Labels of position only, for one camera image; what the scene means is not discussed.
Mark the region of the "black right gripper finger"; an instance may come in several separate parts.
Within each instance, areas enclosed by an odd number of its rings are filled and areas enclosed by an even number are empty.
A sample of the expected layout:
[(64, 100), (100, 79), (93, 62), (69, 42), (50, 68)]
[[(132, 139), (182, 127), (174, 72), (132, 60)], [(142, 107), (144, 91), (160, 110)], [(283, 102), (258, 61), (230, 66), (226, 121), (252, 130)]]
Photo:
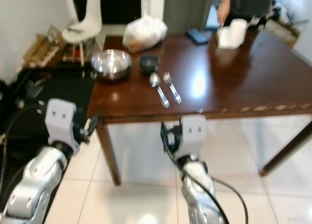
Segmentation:
[(170, 136), (170, 128), (165, 122), (161, 122), (160, 137), (164, 147), (170, 147), (173, 144), (173, 137)]

